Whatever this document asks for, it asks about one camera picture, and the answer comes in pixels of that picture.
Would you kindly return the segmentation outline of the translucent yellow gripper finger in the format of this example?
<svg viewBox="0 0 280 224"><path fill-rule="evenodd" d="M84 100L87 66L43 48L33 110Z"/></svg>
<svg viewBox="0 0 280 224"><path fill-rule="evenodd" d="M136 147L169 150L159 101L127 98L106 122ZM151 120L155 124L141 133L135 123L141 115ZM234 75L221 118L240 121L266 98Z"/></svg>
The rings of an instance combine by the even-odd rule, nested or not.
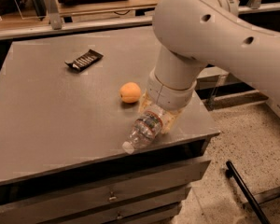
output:
<svg viewBox="0 0 280 224"><path fill-rule="evenodd" d="M149 105L152 104L152 100L147 92L145 92L140 98L138 112L142 113Z"/></svg>
<svg viewBox="0 0 280 224"><path fill-rule="evenodd" d="M182 109L175 110L175 111L166 111L164 110L161 115L161 121L162 121L162 128L161 133L166 134L170 132L171 128L174 126L175 121L178 119L178 117L183 112Z"/></svg>

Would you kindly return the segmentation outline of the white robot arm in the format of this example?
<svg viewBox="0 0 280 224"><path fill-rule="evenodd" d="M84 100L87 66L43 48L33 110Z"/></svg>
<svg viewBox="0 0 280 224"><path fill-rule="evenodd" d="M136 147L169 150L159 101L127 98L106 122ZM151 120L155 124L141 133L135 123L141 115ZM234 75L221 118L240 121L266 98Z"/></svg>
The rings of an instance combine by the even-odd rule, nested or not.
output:
<svg viewBox="0 0 280 224"><path fill-rule="evenodd" d="M183 109L212 64L280 105L280 33L241 20L237 0L160 0L152 28L161 50L147 82L151 103Z"/></svg>

